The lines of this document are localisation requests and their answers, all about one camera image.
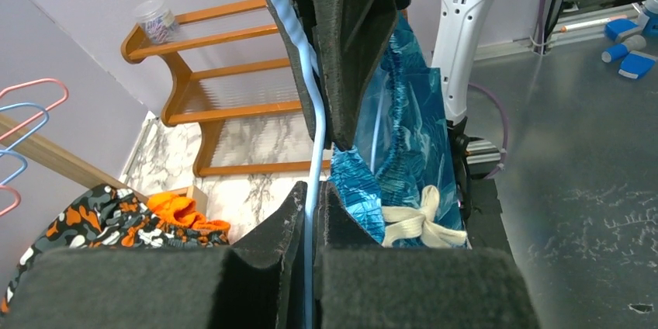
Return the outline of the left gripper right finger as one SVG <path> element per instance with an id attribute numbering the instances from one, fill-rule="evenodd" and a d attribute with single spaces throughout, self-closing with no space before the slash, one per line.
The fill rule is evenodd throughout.
<path id="1" fill-rule="evenodd" d="M 520 269 L 496 248 L 385 248 L 322 182 L 314 214 L 316 328 L 537 328 Z"/>

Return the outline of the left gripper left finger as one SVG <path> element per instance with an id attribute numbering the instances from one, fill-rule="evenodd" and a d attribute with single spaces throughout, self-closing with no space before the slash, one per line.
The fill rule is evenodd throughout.
<path id="1" fill-rule="evenodd" d="M 3 328 L 298 328 L 307 185 L 236 244 L 55 248 L 22 278 Z"/>

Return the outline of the blue patterned shorts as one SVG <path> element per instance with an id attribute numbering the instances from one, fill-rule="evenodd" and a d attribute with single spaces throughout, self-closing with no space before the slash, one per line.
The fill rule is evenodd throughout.
<path id="1" fill-rule="evenodd" d="M 426 64 L 405 18 L 365 91 L 353 146 L 333 153 L 330 181 L 384 247 L 467 245 L 440 71 Z"/>

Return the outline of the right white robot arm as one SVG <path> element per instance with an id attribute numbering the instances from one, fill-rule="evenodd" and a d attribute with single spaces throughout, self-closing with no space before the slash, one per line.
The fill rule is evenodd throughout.
<path id="1" fill-rule="evenodd" d="M 303 80 L 296 40 L 307 40 L 319 70 L 315 82 L 324 103 L 323 148 L 349 149 L 358 112 L 401 11 L 410 0 L 266 0 L 284 40 L 307 129 L 318 119 Z M 466 92 L 476 46 L 493 0 L 442 0 L 432 64 L 442 73 L 448 134 L 466 145 Z"/>

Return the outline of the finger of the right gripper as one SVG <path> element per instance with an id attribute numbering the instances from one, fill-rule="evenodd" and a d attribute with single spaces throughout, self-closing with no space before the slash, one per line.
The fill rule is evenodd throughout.
<path id="1" fill-rule="evenodd" d="M 293 0 L 288 0 L 289 4 L 294 7 Z M 296 46 L 293 44 L 293 41 L 291 40 L 290 35 L 285 31 L 284 25 L 282 23 L 282 19 L 280 15 L 276 12 L 275 8 L 271 7 L 272 0 L 266 0 L 267 6 L 268 6 L 268 11 L 272 15 L 272 18 L 274 19 L 278 29 L 279 33 L 282 37 L 283 43 L 285 45 L 285 49 L 287 52 L 287 55 L 289 57 L 290 61 L 290 66 L 292 69 L 293 77 L 294 77 L 294 82 L 296 85 L 296 90 L 299 95 L 300 103 L 302 106 L 302 112 L 303 116 L 305 119 L 306 123 L 306 128 L 308 130 L 308 134 L 310 136 L 311 140 L 315 140 L 314 138 L 314 133 L 315 133 L 315 116 L 314 116 L 314 111 L 313 111 L 313 104 L 310 98 L 310 94 L 307 90 L 307 87 L 305 85 L 305 82 L 303 80 L 303 73 L 302 73 L 302 68 L 301 68 L 301 63 L 300 63 L 300 57 L 299 57 L 299 52 L 296 48 Z M 293 14 L 295 16 L 298 16 L 296 10 L 293 8 Z"/>
<path id="2" fill-rule="evenodd" d="M 352 148 L 362 98 L 410 0 L 313 0 L 328 139 Z"/>

